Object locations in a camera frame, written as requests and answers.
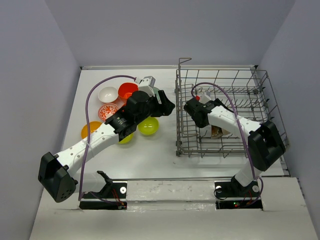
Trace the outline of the lime green bowl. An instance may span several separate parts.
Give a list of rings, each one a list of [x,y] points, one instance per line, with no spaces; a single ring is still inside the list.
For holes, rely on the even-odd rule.
[[[128,135],[128,136],[126,136],[124,139],[122,139],[122,140],[119,142],[119,144],[127,144],[127,143],[129,143],[129,142],[132,140],[133,136],[134,136],[134,134],[131,133],[130,135]]]
[[[144,136],[154,135],[159,129],[159,121],[155,117],[148,117],[138,124],[138,130]]]

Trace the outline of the beige painted ceramic bowl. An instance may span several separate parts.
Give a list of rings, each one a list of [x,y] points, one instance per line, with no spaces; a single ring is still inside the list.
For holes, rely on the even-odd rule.
[[[223,131],[220,127],[217,126],[211,126],[211,139],[217,139],[220,138],[221,136],[223,136]]]

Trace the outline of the grey wire dish rack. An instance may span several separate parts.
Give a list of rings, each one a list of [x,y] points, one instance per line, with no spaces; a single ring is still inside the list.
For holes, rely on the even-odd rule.
[[[178,60],[175,80],[176,155],[188,157],[245,157],[239,132],[250,125],[273,122],[285,147],[290,147],[270,75],[256,66],[189,66],[190,57]],[[220,100],[209,125],[198,127],[184,106],[195,98],[205,103]]]

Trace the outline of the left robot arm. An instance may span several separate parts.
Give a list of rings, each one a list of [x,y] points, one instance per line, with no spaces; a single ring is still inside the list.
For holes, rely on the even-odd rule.
[[[125,105],[85,139],[56,154],[45,153],[40,159],[38,181],[55,202],[65,201],[76,190],[82,190],[83,177],[75,179],[74,175],[84,169],[88,160],[135,132],[148,117],[169,116],[174,108],[163,90],[154,96],[135,91]]]

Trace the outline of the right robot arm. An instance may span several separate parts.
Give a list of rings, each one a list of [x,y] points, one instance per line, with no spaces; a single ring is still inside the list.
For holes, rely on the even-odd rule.
[[[286,151],[280,133],[273,122],[269,120],[258,122],[244,118],[238,115],[236,110],[227,108],[218,98],[206,103],[192,98],[183,108],[197,127],[216,126],[242,140],[248,161],[231,178],[225,188],[235,196],[246,193],[250,188],[249,185]]]

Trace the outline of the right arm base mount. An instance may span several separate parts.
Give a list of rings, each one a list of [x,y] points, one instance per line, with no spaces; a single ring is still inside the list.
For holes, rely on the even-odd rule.
[[[263,209],[261,188],[256,180],[242,186],[233,177],[230,181],[214,183],[213,195],[217,210]]]

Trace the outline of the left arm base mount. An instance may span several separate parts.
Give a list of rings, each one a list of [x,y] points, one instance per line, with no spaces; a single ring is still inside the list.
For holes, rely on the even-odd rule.
[[[86,192],[79,202],[82,210],[126,210],[128,183],[114,181],[106,173],[98,170],[94,175],[96,184],[85,183],[85,187],[93,189]]]

